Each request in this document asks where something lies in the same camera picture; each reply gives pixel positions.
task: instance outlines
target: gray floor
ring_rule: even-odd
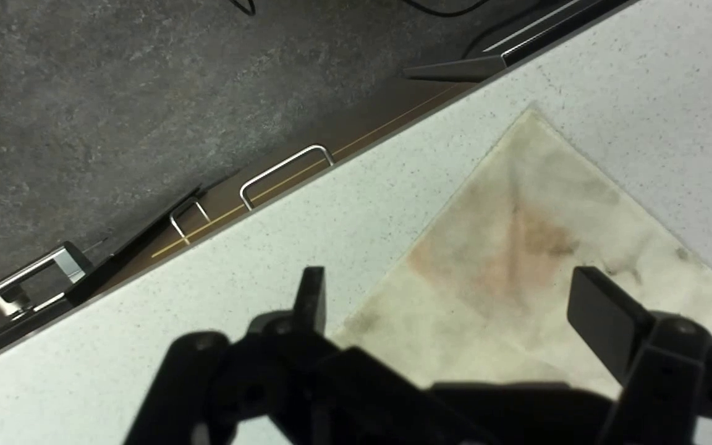
[[[0,278],[62,240],[107,239],[100,258],[189,186],[530,3],[441,19],[399,0],[255,2],[247,17],[226,0],[0,0]]]

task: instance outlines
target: drawer handle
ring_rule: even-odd
[[[305,154],[319,150],[320,152],[323,153],[324,157],[326,158],[326,161],[328,162],[328,166],[333,166],[334,165],[334,158],[331,157],[331,153],[328,152],[326,147],[322,145],[310,145],[306,147],[304,150],[300,150],[300,152],[294,154],[293,156],[290,156],[288,159],[285,159],[284,161],[281,161],[279,164],[275,164],[275,166],[269,168],[265,172],[261,172],[261,174],[252,177],[252,179],[247,180],[243,185],[240,186],[240,200],[243,201],[244,205],[246,206],[246,209],[249,211],[254,210],[255,206],[252,203],[252,200],[249,200],[248,195],[246,195],[246,189],[254,185],[255,182],[259,182],[263,178],[270,176],[275,172],[276,170],[279,170],[280,168],[286,166],[286,164],[291,163],[292,161],[295,161],[296,159],[299,159],[300,157],[304,156]]]
[[[187,199],[181,205],[177,206],[175,210],[169,213],[169,222],[172,223],[173,227],[175,227],[175,230],[178,234],[180,234],[181,239],[186,242],[186,245],[190,245],[192,244],[192,242],[190,242],[189,239],[186,237],[186,234],[183,233],[183,230],[180,228],[180,224],[177,223],[177,219],[187,210],[189,210],[189,208],[191,208],[192,206],[197,206],[197,210],[200,211],[201,214],[203,214],[207,222],[210,222],[210,217],[203,208],[203,205],[201,205],[200,201],[193,197]]]
[[[0,299],[5,295],[8,296],[8,299],[17,300],[20,310],[32,309],[31,302],[25,298],[25,295],[23,295],[23,292],[18,289],[18,287],[29,277],[34,276],[36,273],[39,273],[39,271],[50,266],[52,262],[59,266],[71,282],[79,281],[79,279],[90,273],[93,268],[93,264],[90,260],[88,260],[87,257],[82,254],[82,251],[72,242],[63,242],[59,247],[45,253],[45,255],[40,256],[28,265],[23,266],[8,277],[2,279],[2,281],[0,281]]]

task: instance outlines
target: metal handle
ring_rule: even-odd
[[[197,210],[200,211],[201,214],[203,214],[205,219],[207,219],[207,222],[210,222],[210,217],[207,215],[205,209],[203,208],[203,205],[201,205],[200,201],[198,201],[194,197],[187,199],[181,205],[177,206],[177,208],[175,208],[175,210],[173,210],[169,213],[169,222],[172,223],[172,226],[175,227],[175,230],[177,231],[178,234],[180,234],[181,239],[183,239],[187,245],[190,245],[192,243],[190,243],[189,239],[186,238],[186,234],[184,234],[183,230],[181,230],[180,224],[177,223],[176,218],[179,218],[184,212],[189,210],[189,208],[192,205],[196,205]]]
[[[319,150],[320,152],[323,153],[324,157],[326,158],[326,161],[328,161],[328,166],[333,166],[334,164],[334,158],[331,157],[331,153],[328,152],[326,147],[322,145],[310,145],[306,147],[304,150],[300,150],[300,152],[294,154],[293,156],[290,156],[288,159],[285,159],[284,161],[281,161],[279,164],[275,164],[275,166],[269,168],[265,172],[261,172],[261,174],[252,177],[252,179],[247,180],[243,185],[240,186],[240,200],[243,201],[244,205],[246,206],[246,209],[249,211],[254,210],[255,206],[252,203],[251,200],[249,200],[249,197],[246,196],[246,189],[254,185],[255,182],[259,182],[266,176],[269,176],[273,174],[276,170],[279,170],[280,168],[286,166],[286,164],[291,163],[292,161],[295,161],[296,159],[299,159],[300,157],[304,156],[305,154],[314,151],[314,150]]]
[[[29,277],[34,276],[36,273],[39,273],[39,271],[50,266],[52,262],[56,263],[59,268],[62,269],[65,276],[67,276],[71,282],[79,281],[79,279],[87,275],[93,268],[90,260],[88,260],[87,257],[82,254],[82,251],[73,245],[72,242],[63,242],[59,247],[54,248],[54,250],[51,250],[28,265],[18,269],[5,279],[2,279],[2,281],[0,281],[0,296],[18,287],[19,284],[26,281]]]

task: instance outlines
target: white countertop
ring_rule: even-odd
[[[176,336],[239,338],[305,265],[335,329],[529,105],[712,266],[712,1],[641,0],[3,352],[0,443],[120,443]]]

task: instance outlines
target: kitchen counter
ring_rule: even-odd
[[[121,442],[176,336],[239,338],[305,265],[336,329],[529,106],[712,266],[712,2],[641,0],[0,354],[0,443]]]

